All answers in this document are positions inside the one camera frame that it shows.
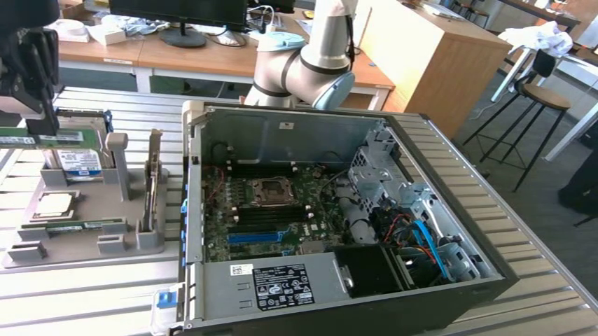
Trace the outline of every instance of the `white cloth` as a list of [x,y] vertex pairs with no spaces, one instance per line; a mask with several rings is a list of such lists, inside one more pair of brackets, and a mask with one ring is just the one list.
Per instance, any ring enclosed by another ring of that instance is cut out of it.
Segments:
[[567,55],[573,47],[571,35],[560,31],[555,21],[546,22],[541,26],[509,28],[498,37],[513,44],[512,51],[525,46],[536,50],[542,49],[555,57]]
[[139,17],[130,17],[122,15],[106,15],[102,18],[103,25],[114,25],[122,30],[125,30],[127,36],[133,36],[135,34],[149,35],[158,30],[166,29],[170,27],[170,23],[166,21],[151,21],[147,19],[141,19]]

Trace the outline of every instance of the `white box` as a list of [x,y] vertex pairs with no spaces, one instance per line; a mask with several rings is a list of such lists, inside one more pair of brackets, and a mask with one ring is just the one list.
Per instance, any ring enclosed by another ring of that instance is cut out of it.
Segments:
[[93,35],[93,38],[105,46],[127,40],[125,31],[114,25],[101,24],[98,26],[91,26],[87,27],[87,31],[90,32],[90,35]]

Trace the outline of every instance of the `robotic arm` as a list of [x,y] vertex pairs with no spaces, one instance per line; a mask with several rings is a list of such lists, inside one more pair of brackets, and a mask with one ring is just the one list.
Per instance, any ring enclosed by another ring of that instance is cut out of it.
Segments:
[[356,83],[352,72],[356,7],[357,0],[317,2],[308,45],[297,34],[265,34],[247,105],[293,107],[300,98],[316,109],[338,108]]
[[43,28],[58,16],[58,1],[2,0],[0,111],[21,114],[38,135],[57,135],[58,129],[58,34]]

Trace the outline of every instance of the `sticker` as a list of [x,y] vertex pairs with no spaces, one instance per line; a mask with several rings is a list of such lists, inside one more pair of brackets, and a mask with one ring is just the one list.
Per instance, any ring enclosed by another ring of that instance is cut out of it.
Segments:
[[63,170],[75,176],[94,176],[102,173],[98,153],[91,149],[57,150]]
[[118,63],[118,64],[129,64],[129,65],[133,64],[131,61],[126,61],[126,60],[123,60],[123,59],[114,59],[114,58],[105,58],[105,62],[109,62],[109,63]]
[[29,136],[0,136],[0,144],[35,145],[37,140]]
[[254,286],[261,310],[317,302],[305,264],[254,269]]
[[235,275],[250,275],[254,270],[254,264],[231,265],[231,277]]
[[47,227],[46,231],[49,232],[66,232],[66,231],[81,231],[83,227],[81,226],[58,226],[58,227]]
[[281,122],[280,129],[281,130],[293,130],[296,128],[294,122]]
[[51,135],[41,135],[41,140],[50,140],[50,141],[83,141],[83,132],[70,132],[70,131],[58,131],[57,136]]
[[86,229],[102,229],[105,222],[89,222],[85,223]]

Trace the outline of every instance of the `bar stool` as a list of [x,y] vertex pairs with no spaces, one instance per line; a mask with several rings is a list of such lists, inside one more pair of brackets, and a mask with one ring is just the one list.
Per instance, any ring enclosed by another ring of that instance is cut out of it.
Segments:
[[[538,150],[534,154],[534,157],[532,158],[532,161],[528,164],[528,166],[524,164],[524,167],[520,167],[520,166],[516,166],[512,164],[514,167],[518,167],[520,169],[525,170],[524,175],[517,182],[517,186],[516,186],[516,189],[513,190],[513,192],[516,192],[520,189],[520,186],[521,186],[526,176],[530,173],[534,163],[538,160],[538,157],[541,156],[541,152],[549,142],[551,136],[553,135],[555,130],[557,129],[557,126],[561,123],[563,117],[565,116],[567,111],[572,108],[572,103],[564,96],[557,94],[555,91],[546,89],[545,87],[540,87],[540,86],[532,84],[532,81],[534,80],[537,75],[540,75],[545,78],[551,76],[551,74],[553,73],[556,64],[557,64],[556,58],[553,56],[551,56],[549,54],[546,54],[542,50],[540,50],[537,53],[537,56],[536,56],[536,60],[534,60],[533,66],[532,66],[530,73],[516,82],[516,89],[517,89],[516,96],[508,101],[508,103],[504,105],[504,107],[500,108],[500,110],[496,112],[496,114],[490,117],[490,119],[485,122],[485,124],[476,130],[474,134],[472,134],[472,136],[468,138],[466,142],[464,143],[464,145],[466,145],[472,141],[472,139],[474,139],[478,136],[489,138],[492,140],[496,140],[494,145],[490,147],[490,150],[484,154],[480,162],[484,162],[488,158],[490,158],[492,160],[496,160],[502,164],[502,163],[505,163],[505,159],[510,155],[513,150],[517,151],[517,144],[522,140],[525,133],[530,130],[530,127],[534,124],[534,121],[541,116],[544,109],[546,107],[551,107],[560,112],[560,116],[556,119],[553,127],[551,128],[551,131],[549,131],[546,137],[544,138],[541,147],[538,148]],[[490,125],[492,121],[505,111],[506,107],[516,101],[516,99],[520,96],[530,98],[533,100],[533,102],[532,102],[530,106],[526,108],[526,110],[524,111],[524,113],[521,114],[521,116],[517,118],[513,125],[505,131],[501,138],[496,139],[489,136],[485,136],[484,134],[480,134],[480,132],[486,128],[486,126]],[[516,142],[514,143],[505,142],[505,138],[509,136],[510,132],[513,131],[516,126],[521,123],[521,121],[524,120],[524,118],[530,113],[532,109],[536,107],[536,105],[538,103],[541,104],[541,109],[538,110],[534,117],[532,118],[530,123],[525,126],[525,129],[522,130],[522,133],[517,137]],[[497,149],[497,147],[501,144],[509,145],[509,150],[508,150],[504,158],[501,160],[497,160],[490,157],[490,154],[494,152],[494,150]]]
[[486,19],[485,20],[485,25],[481,26],[484,29],[486,29],[488,19],[490,18],[490,14],[488,14],[484,10],[476,9],[476,8],[472,7],[468,10],[466,19],[476,23],[476,20],[478,19],[478,17],[484,17]]
[[466,5],[464,2],[456,0],[456,2],[453,3],[453,5],[450,6],[452,11],[454,12],[457,10],[457,14],[461,15],[461,12],[464,11],[464,9],[466,10],[466,14],[465,16],[468,16],[469,10],[472,9],[470,5]]

